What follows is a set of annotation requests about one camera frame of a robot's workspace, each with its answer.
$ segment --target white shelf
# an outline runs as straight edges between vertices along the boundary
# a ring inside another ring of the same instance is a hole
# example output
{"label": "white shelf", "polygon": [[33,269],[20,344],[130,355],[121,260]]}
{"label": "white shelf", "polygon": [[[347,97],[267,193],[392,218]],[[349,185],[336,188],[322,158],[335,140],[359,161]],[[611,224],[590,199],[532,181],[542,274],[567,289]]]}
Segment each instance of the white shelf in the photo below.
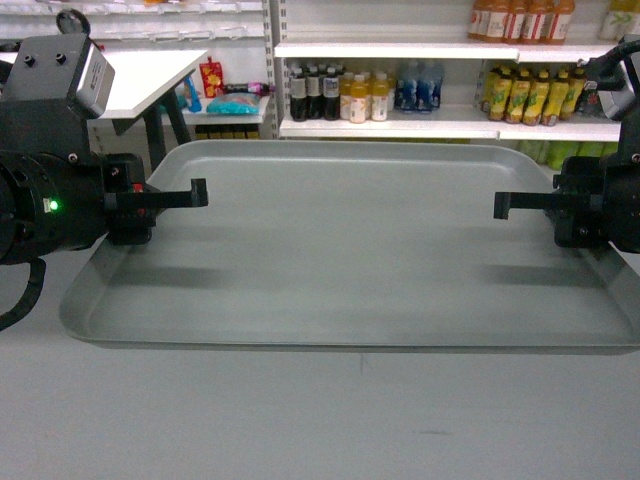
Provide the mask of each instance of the white shelf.
{"label": "white shelf", "polygon": [[580,59],[600,56],[613,46],[613,42],[547,46],[464,40],[443,43],[305,39],[281,42],[275,47],[275,55],[281,58],[451,58],[575,63]]}
{"label": "white shelf", "polygon": [[469,138],[491,140],[570,140],[617,142],[620,124],[576,116],[554,127],[528,127],[487,120],[484,113],[465,106],[443,106],[438,112],[390,112],[386,122],[353,124],[346,120],[295,122],[288,114],[280,125],[287,138]]}
{"label": "white shelf", "polygon": [[[211,103],[210,98],[200,100],[202,103],[202,111],[192,113],[187,109],[182,110],[184,121],[187,125],[247,125],[261,124],[267,114],[269,99],[271,97],[262,97],[260,99],[260,113],[257,115],[210,115],[207,113],[207,105]],[[171,125],[169,117],[163,115],[163,125]]]}

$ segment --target white desk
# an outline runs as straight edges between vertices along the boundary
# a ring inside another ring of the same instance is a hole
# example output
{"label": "white desk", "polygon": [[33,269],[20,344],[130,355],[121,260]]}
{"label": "white desk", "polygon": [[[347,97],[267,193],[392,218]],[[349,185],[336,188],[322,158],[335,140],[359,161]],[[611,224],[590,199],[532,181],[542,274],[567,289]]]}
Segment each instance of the white desk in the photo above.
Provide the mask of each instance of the white desk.
{"label": "white desk", "polygon": [[[3,480],[640,478],[640,352],[108,350],[58,321],[88,257],[48,256],[0,333]],[[0,310],[23,267],[0,267]]]}
{"label": "white desk", "polygon": [[[118,135],[140,118],[144,119],[152,168],[167,154],[160,105],[167,109],[178,143],[191,140],[174,88],[197,68],[206,53],[206,50],[105,52],[116,76],[106,111],[100,119],[112,120]],[[14,62],[16,56],[0,53],[0,60]]]}

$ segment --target robotic arm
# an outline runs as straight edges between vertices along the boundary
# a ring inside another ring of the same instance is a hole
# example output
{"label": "robotic arm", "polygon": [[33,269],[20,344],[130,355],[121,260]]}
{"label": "robotic arm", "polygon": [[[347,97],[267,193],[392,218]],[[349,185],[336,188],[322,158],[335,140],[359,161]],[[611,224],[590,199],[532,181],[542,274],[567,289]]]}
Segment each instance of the robotic arm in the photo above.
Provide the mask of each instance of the robotic arm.
{"label": "robotic arm", "polygon": [[29,38],[13,67],[0,64],[0,265],[31,265],[0,330],[36,304],[43,255],[88,248],[104,234],[144,244],[164,209],[208,205],[204,179],[163,193],[145,183],[139,157],[90,151],[87,119],[104,113],[114,76],[85,33]]}
{"label": "robotic arm", "polygon": [[602,57],[582,62],[587,87],[599,91],[605,114],[622,120],[618,151],[569,157],[555,175],[554,193],[497,192],[494,218],[511,208],[541,209],[554,222],[561,247],[594,248],[611,242],[640,253],[640,36],[625,36]]}

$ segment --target plastic tray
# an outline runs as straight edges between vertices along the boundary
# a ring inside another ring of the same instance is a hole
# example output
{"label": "plastic tray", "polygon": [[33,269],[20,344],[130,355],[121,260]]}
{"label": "plastic tray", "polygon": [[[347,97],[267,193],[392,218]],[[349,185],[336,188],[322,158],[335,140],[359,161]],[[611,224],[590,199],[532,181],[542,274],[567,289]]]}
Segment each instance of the plastic tray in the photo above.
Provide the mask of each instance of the plastic tray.
{"label": "plastic tray", "polygon": [[67,292],[69,334],[102,345],[618,352],[640,344],[640,282],[612,249],[553,243],[500,190],[550,191],[528,157],[480,146],[202,141],[150,183],[205,177],[145,246],[105,241]]}

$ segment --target juice bottle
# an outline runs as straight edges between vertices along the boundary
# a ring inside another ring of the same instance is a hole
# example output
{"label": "juice bottle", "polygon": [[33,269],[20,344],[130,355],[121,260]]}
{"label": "juice bottle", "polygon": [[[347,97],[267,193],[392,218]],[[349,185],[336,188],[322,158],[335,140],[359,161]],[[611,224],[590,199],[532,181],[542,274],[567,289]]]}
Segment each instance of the juice bottle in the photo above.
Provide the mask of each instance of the juice bottle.
{"label": "juice bottle", "polygon": [[569,74],[566,70],[561,69],[556,76],[556,79],[551,84],[549,89],[549,98],[547,98],[547,104],[542,111],[542,120],[540,123],[548,127],[554,126],[558,122],[560,116],[560,109],[562,108],[562,102],[567,96],[569,91]]}
{"label": "juice bottle", "polygon": [[387,97],[389,96],[389,84],[386,73],[377,73],[373,83],[373,106],[371,108],[371,120],[383,122],[387,119]]}
{"label": "juice bottle", "polygon": [[318,67],[309,66],[307,74],[307,97],[309,104],[309,119],[316,119],[322,116],[322,86],[320,85],[320,76],[318,75]]}
{"label": "juice bottle", "polygon": [[529,98],[527,99],[527,105],[524,109],[524,115],[522,117],[522,123],[535,127],[540,123],[542,118],[542,107],[549,95],[549,72],[542,70],[531,84],[531,90],[529,91]]}
{"label": "juice bottle", "polygon": [[500,77],[500,68],[501,66],[498,64],[489,70],[487,73],[487,78],[484,83],[484,93],[482,95],[482,101],[480,102],[480,110],[483,112],[488,112],[491,108],[491,99],[493,98],[493,85],[496,82],[496,79]]}
{"label": "juice bottle", "polygon": [[356,75],[351,84],[351,123],[364,123],[367,119],[367,84],[364,75]]}
{"label": "juice bottle", "polygon": [[489,120],[502,120],[504,110],[507,106],[509,93],[511,92],[511,69],[509,67],[500,68],[500,76],[493,84],[491,95],[491,107],[489,108]]}
{"label": "juice bottle", "polygon": [[507,24],[504,27],[504,36],[502,41],[505,43],[518,43],[520,34],[522,33],[522,25],[524,17],[527,14],[526,0],[511,0],[509,4],[509,15],[507,15]]}
{"label": "juice bottle", "polygon": [[340,78],[340,118],[342,120],[351,119],[351,84],[353,83],[353,73],[345,72]]}
{"label": "juice bottle", "polygon": [[576,103],[582,94],[587,78],[582,68],[576,68],[569,78],[569,91],[560,107],[560,120],[569,120],[576,110]]}
{"label": "juice bottle", "polygon": [[484,37],[485,42],[501,42],[504,36],[504,27],[509,15],[509,0],[495,0],[489,15],[489,25]]}
{"label": "juice bottle", "polygon": [[471,7],[471,19],[469,20],[469,28],[467,29],[467,37],[478,40],[478,27],[482,18],[482,0],[475,0]]}
{"label": "juice bottle", "polygon": [[513,81],[511,86],[511,94],[509,95],[509,104],[504,119],[507,123],[520,123],[524,113],[524,104],[529,96],[531,88],[531,79],[529,70],[521,68],[518,78]]}
{"label": "juice bottle", "polygon": [[636,0],[611,0],[598,37],[602,40],[618,40],[622,37],[633,20],[635,7]]}
{"label": "juice bottle", "polygon": [[547,15],[546,0],[532,0],[524,17],[524,25],[520,35],[520,42],[536,44],[540,41],[540,34]]}
{"label": "juice bottle", "polygon": [[329,67],[324,77],[324,118],[338,120],[340,118],[340,85],[336,69]]}
{"label": "juice bottle", "polygon": [[291,118],[296,122],[307,119],[307,81],[301,68],[293,69],[293,77],[289,80],[289,100]]}
{"label": "juice bottle", "polygon": [[544,39],[550,45],[562,45],[569,30],[571,17],[576,5],[573,0],[560,0],[553,10],[553,21],[549,33]]}

